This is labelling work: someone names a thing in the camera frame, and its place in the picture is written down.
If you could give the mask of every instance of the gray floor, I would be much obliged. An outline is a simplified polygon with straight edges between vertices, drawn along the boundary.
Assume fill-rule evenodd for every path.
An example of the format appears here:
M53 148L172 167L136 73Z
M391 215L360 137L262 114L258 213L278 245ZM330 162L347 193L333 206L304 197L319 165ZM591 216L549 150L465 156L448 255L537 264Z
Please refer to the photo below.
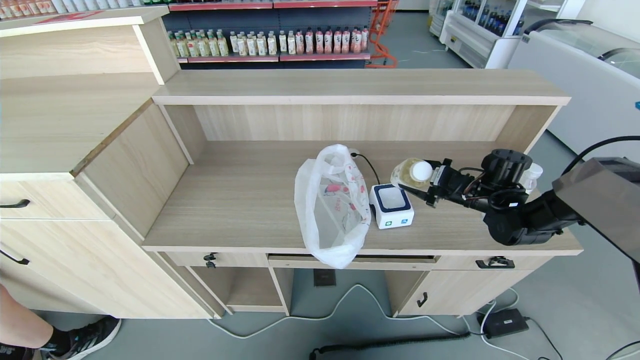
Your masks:
M403 49L394 41L411 38L412 47ZM396 14L387 44L399 60L399 67L466 67L451 53L434 51L442 45L426 31L423 13ZM545 133L531 151L545 173L538 183L548 190L553 179L573 158L552 135ZM517 308L535 318L547 331L567 360L603 360L618 347L640 339L640 294L630 260L588 227L574 226L584 247L576 257L555 258L515 286L521 300ZM389 313L387 290L380 272L340 271L336 288L313 288L311 271L296 272L292 313L323 316L333 309L353 284L368 287ZM510 292L499 298L506 304ZM63 329L83 325L83 315L47 313L45 317ZM275 314L239 313L226 316L218 324L238 334L248 334L277 320ZM436 316L452 330L463 331L464 324L452 316ZM477 330L477 324L469 317ZM387 320L372 297L364 290L353 290L336 314L322 322L286 320L268 332L248 340L227 336L204 320L126 320L120 334L110 344L87 357L103 359L306 359L316 347L339 341L367 341L402 336L442 334L428 320ZM558 359L541 332L529 331L499 338L496 345L535 360L546 356ZM319 359L517 359L487 347L474 336L465 341L428 343L359 353L326 354ZM627 359L640 359L640 355Z

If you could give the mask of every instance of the counter top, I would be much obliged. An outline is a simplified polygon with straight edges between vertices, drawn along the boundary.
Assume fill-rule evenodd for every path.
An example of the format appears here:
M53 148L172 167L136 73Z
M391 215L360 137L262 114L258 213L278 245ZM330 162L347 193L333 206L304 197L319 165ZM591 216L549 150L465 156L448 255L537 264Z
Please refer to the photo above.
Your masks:
M143 242L151 251L306 254L294 207L298 168L331 142L208 142L187 168ZM410 156L478 166L493 142L348 142L367 156L381 181ZM368 164L356 159L367 186ZM436 209L411 197L409 227L379 230L372 222L361 255L576 255L582 247L566 231L540 245L507 247L491 239L482 214L447 201Z
M56 14L51 16L27 17L0 22L0 38L18 35L48 33L52 31L105 28L108 26L142 25L169 13L166 5L139 8L110 9L93 12L94 15L79 19L57 22L42 21L65 15L82 16L85 13Z
M153 96L164 105L565 105L533 71L504 69L182 70Z
M151 73L3 80L0 172L70 172L158 86Z

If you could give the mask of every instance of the robotic arm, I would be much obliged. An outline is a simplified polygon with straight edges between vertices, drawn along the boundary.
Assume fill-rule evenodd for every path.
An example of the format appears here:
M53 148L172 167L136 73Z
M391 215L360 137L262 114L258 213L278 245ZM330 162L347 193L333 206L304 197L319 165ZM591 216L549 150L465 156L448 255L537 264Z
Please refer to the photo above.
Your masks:
M492 151L484 157L477 177L453 169L451 159L425 161L434 168L426 192L399 186L433 208L445 199L485 213L489 233L501 244L545 243L569 225L589 224L640 261L640 165L633 161L590 159L530 202L518 181L532 160L521 152Z

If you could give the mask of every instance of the white plastic bag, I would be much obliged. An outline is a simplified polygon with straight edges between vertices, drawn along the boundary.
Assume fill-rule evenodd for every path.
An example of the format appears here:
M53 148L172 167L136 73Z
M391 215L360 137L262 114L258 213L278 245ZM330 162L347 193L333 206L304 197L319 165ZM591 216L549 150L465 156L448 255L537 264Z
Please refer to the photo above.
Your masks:
M367 185L346 146L325 147L302 164L294 202L311 254L334 268L349 265L364 244L371 210Z

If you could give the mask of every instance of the black shoe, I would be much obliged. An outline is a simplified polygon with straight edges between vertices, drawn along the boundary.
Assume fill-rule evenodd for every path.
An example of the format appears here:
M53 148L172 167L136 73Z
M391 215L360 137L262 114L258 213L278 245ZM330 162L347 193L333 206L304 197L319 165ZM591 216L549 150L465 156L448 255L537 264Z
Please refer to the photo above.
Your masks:
M71 350L62 356L47 354L51 360L80 360L105 347L115 338L122 324L121 319L107 316L83 328L71 330Z

